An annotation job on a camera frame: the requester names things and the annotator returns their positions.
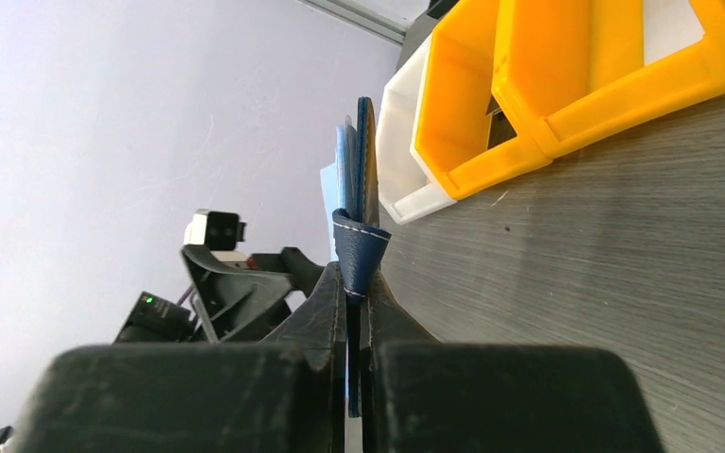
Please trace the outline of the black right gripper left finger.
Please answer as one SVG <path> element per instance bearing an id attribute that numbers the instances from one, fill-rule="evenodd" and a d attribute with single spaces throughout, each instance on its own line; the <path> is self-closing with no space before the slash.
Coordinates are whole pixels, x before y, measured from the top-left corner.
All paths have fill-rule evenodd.
<path id="1" fill-rule="evenodd" d="M 19 452 L 341 452 L 343 285 L 258 342 L 116 344 L 54 358 L 15 426 Z"/>

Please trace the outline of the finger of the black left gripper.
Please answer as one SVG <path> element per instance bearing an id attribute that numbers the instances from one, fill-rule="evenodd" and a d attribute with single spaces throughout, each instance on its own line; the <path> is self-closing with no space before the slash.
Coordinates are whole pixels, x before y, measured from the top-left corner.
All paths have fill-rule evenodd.
<path id="1" fill-rule="evenodd" d="M 196 294 L 196 333 L 208 343 L 262 340 L 293 314 L 287 297 L 310 296 L 324 272 L 296 247 L 220 261 L 207 246 L 187 244 L 180 255 Z"/>

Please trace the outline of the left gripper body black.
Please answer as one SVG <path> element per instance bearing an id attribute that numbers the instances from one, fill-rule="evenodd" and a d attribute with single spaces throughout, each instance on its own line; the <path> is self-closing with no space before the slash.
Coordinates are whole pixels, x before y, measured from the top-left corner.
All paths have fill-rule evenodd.
<path id="1" fill-rule="evenodd" d="M 141 292 L 113 341 L 119 343 L 198 343 L 206 336 L 189 308 Z"/>

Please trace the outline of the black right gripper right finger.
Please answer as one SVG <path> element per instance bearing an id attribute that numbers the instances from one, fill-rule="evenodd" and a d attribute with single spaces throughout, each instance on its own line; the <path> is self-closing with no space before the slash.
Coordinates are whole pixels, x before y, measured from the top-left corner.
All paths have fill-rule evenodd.
<path id="1" fill-rule="evenodd" d="M 575 345 L 442 343 L 376 275 L 362 309 L 367 452 L 660 452 L 637 379 Z"/>

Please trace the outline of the blue leather card holder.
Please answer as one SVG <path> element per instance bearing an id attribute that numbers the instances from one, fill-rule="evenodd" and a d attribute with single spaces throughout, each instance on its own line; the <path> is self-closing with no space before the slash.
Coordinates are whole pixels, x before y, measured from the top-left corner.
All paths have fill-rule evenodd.
<path id="1" fill-rule="evenodd" d="M 339 207 L 330 216 L 338 279 L 336 338 L 343 342 L 340 371 L 346 415 L 369 421 L 375 414 L 373 322 L 381 289 L 381 262 L 391 234 L 379 224 L 376 114 L 373 100 L 357 101 L 354 119 L 341 126 L 336 148 Z"/>

